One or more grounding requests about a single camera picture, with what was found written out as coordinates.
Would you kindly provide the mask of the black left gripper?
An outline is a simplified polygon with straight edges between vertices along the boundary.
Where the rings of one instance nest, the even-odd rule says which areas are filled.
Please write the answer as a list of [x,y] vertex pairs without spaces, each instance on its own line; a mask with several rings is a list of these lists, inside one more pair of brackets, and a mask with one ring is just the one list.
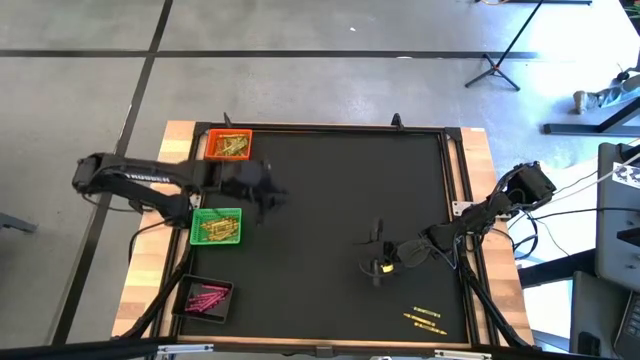
[[257,206],[256,223],[261,224],[265,215],[275,206],[281,206],[289,192],[276,186],[271,176],[271,165],[265,161],[245,160],[223,165],[219,175],[221,195],[246,200]]

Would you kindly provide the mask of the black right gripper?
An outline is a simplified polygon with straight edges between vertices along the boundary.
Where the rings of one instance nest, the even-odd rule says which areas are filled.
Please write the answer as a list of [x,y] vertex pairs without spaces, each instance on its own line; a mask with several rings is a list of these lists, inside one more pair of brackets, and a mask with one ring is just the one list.
[[[432,250],[431,243],[425,239],[386,241],[383,239],[383,231],[383,220],[376,218],[369,233],[369,240],[353,243],[361,249],[357,258],[358,266],[372,279],[375,287],[382,285],[383,278],[419,266],[428,259]],[[382,266],[389,264],[394,265],[394,271],[384,273]]]

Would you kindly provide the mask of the orange plastic basket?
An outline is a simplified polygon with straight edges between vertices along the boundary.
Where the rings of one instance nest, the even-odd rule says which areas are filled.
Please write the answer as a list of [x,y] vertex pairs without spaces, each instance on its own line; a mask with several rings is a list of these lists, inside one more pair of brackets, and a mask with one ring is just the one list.
[[[229,141],[233,141],[240,138],[219,138],[218,134],[221,133],[247,133],[250,134],[250,138],[246,138],[248,141],[248,146],[245,149],[245,153],[243,156],[226,156],[223,154],[222,156],[216,155],[216,143],[218,141],[223,140],[225,148],[228,146]],[[206,148],[204,153],[204,158],[207,160],[220,160],[220,161],[244,161],[250,158],[251,147],[252,147],[252,138],[253,131],[250,129],[232,129],[232,128],[214,128],[208,131]]]

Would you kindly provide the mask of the green plastic basket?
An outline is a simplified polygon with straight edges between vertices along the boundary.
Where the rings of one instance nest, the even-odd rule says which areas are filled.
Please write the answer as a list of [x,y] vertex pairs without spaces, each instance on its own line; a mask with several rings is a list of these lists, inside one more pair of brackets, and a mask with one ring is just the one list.
[[[203,222],[233,218],[237,221],[238,238],[234,242],[212,242],[207,239],[206,232],[201,228]],[[242,232],[242,209],[241,208],[214,208],[214,209],[196,209],[193,212],[192,226],[190,230],[190,244],[194,246],[205,245],[234,245],[241,241]]]

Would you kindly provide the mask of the black plastic tray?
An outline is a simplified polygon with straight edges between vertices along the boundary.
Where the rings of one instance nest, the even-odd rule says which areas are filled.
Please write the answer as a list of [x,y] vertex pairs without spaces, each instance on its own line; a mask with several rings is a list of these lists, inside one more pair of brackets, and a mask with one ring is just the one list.
[[[228,291],[228,294],[226,295],[226,298],[224,300],[222,300],[214,308],[209,309],[206,312],[186,312],[185,308],[189,305],[189,298],[202,293],[214,292],[211,290],[203,289],[201,287],[202,285],[228,287],[231,290]],[[172,314],[174,316],[182,318],[191,318],[224,324],[229,313],[233,291],[234,284],[232,282],[198,277],[194,275],[184,275],[178,284],[178,292],[172,308]]]

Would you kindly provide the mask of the black tripod stand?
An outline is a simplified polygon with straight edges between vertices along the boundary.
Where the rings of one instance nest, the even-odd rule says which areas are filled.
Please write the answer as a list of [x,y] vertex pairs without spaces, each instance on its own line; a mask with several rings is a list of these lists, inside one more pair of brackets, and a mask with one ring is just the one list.
[[478,83],[480,80],[483,80],[490,76],[497,76],[505,80],[516,92],[521,90],[521,88],[501,70],[501,65],[504,62],[504,60],[507,58],[507,56],[511,53],[512,48],[517,43],[522,33],[527,28],[527,26],[529,25],[531,20],[534,18],[534,16],[536,15],[536,13],[538,12],[538,10],[540,9],[540,7],[544,2],[545,0],[538,0],[535,8],[532,10],[530,15],[524,21],[524,23],[522,24],[522,26],[520,27],[520,29],[518,30],[514,38],[511,40],[506,50],[502,53],[502,55],[497,61],[494,61],[488,53],[484,53],[482,55],[482,58],[486,60],[490,65],[489,69],[484,71],[480,75],[476,76],[475,78],[471,79],[470,81],[466,82],[464,84],[465,88],[470,88],[472,85]]

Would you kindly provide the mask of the grey cabinet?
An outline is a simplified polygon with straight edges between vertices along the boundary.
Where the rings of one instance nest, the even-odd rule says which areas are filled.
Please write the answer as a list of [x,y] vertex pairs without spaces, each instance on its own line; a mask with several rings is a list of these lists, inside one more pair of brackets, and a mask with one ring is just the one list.
[[581,271],[573,274],[572,281],[569,351],[619,359],[614,342],[629,291]]

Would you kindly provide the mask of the black desk leg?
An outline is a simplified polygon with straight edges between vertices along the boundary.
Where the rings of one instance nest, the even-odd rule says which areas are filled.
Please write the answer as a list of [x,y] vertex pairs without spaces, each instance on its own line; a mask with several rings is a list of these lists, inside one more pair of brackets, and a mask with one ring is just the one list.
[[629,121],[636,119],[640,119],[640,97],[602,123],[596,125],[549,123],[542,126],[542,132],[546,135],[640,137],[640,125],[628,125]]

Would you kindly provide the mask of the grey desk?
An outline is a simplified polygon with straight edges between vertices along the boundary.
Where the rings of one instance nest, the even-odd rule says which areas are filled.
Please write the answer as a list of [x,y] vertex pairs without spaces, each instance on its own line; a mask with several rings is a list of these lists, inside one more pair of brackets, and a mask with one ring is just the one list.
[[[624,164],[626,144],[598,147],[596,196],[596,273],[640,292],[640,189],[612,180],[613,163]],[[640,167],[640,159],[631,166]]]

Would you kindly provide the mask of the black rig beam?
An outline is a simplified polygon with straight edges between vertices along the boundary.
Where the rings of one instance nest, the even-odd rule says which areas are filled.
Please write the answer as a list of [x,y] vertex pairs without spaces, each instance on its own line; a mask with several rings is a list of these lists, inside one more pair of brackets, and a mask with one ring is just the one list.
[[131,360],[152,356],[201,353],[275,353],[320,359],[337,356],[407,356],[457,360],[620,360],[574,353],[546,352],[535,347],[513,348],[454,343],[393,343],[304,341],[289,343],[214,337],[118,338],[106,341],[0,349],[0,360]]

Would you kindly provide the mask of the grey floor object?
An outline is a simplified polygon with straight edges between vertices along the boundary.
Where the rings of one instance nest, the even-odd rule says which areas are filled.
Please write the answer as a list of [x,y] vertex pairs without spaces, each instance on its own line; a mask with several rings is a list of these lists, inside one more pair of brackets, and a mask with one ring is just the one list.
[[15,229],[24,233],[34,233],[38,226],[17,217],[0,212],[0,229]]

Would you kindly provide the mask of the person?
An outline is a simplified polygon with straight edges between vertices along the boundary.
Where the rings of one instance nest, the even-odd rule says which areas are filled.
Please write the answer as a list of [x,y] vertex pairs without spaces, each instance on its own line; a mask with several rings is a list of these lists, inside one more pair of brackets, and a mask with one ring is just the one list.
[[596,92],[579,90],[573,94],[575,111],[578,114],[617,105],[638,97],[640,97],[640,73]]

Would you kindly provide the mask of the white printed paper tag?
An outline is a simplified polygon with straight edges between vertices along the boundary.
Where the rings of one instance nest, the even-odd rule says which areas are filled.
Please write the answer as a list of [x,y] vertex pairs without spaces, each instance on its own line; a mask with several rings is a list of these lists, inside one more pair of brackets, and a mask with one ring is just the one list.
[[622,185],[640,189],[640,167],[613,163],[612,180]]

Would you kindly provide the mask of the grey laptop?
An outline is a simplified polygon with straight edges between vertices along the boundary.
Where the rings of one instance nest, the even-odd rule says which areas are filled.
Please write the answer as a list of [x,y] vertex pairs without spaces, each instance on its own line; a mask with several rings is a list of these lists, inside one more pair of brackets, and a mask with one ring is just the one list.
[[632,292],[614,341],[621,360],[640,360],[640,293]]

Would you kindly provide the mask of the black table edge frame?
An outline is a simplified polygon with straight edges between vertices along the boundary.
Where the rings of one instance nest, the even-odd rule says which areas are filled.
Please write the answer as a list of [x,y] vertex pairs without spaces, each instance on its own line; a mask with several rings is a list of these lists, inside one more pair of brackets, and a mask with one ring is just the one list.
[[[286,203],[261,224],[245,208],[237,245],[191,249],[186,275],[234,284],[226,322],[174,316],[177,286],[162,332],[286,343],[498,342],[471,288],[445,260],[429,259],[375,287],[353,245],[366,241],[376,218],[384,239],[416,239],[450,216],[454,200],[471,198],[459,129],[257,124],[253,131],[254,152],[274,165]],[[448,335],[414,327],[403,313]]]

